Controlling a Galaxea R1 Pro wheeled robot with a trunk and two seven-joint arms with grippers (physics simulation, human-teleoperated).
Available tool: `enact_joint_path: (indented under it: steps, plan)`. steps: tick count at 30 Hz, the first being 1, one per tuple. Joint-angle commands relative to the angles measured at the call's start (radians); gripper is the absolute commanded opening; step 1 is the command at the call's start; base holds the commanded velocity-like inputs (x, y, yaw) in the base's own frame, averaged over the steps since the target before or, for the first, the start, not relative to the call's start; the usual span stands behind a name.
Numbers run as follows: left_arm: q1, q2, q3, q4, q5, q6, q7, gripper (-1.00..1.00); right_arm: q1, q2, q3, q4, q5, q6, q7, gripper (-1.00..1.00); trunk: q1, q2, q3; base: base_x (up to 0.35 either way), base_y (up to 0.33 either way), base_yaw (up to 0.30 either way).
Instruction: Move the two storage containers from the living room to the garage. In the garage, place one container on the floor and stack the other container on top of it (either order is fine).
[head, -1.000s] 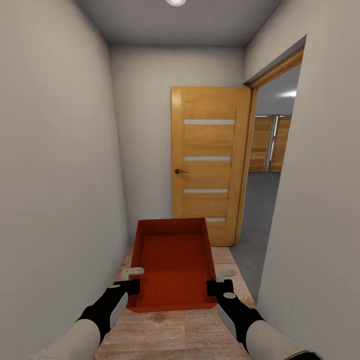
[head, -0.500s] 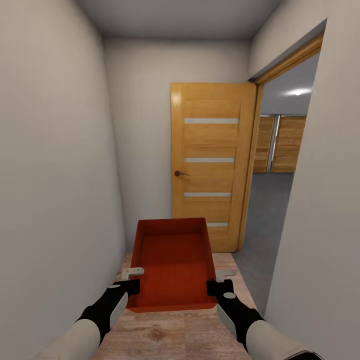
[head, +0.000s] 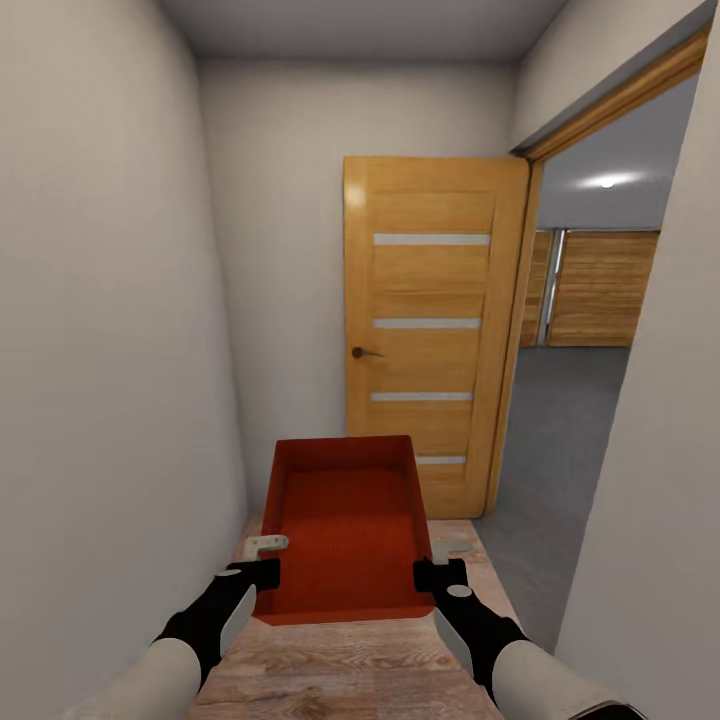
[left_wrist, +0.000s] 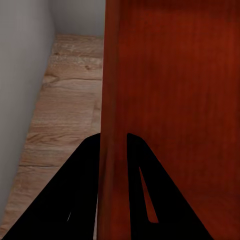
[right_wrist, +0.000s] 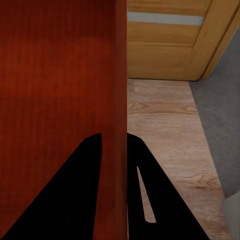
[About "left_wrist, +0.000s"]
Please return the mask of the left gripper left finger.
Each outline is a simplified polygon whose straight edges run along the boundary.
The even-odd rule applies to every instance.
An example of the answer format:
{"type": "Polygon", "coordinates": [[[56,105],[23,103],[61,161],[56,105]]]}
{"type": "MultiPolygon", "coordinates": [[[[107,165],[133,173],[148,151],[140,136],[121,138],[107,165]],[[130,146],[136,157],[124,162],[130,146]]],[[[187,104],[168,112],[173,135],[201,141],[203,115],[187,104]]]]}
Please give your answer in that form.
{"type": "Polygon", "coordinates": [[[82,141],[2,240],[93,240],[100,138],[82,141]]]}

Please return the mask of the storage box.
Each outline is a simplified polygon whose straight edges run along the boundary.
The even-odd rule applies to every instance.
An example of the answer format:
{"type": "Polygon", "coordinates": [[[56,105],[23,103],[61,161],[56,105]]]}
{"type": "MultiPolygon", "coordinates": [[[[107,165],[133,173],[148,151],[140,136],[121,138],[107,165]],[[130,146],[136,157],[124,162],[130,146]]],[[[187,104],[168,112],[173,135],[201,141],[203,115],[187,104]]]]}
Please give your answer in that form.
{"type": "Polygon", "coordinates": [[[105,0],[96,240],[132,240],[128,133],[213,240],[240,240],[240,0],[105,0]]]}

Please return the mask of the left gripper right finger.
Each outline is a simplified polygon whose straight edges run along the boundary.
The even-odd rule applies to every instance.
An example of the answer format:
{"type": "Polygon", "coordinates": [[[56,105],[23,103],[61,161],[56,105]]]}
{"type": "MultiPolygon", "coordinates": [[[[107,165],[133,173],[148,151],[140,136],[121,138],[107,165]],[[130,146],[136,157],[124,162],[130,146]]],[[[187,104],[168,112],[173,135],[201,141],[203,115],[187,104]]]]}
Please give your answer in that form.
{"type": "Polygon", "coordinates": [[[146,141],[127,134],[131,240],[214,240],[146,141]],[[158,223],[148,219],[141,174],[158,223]]]}

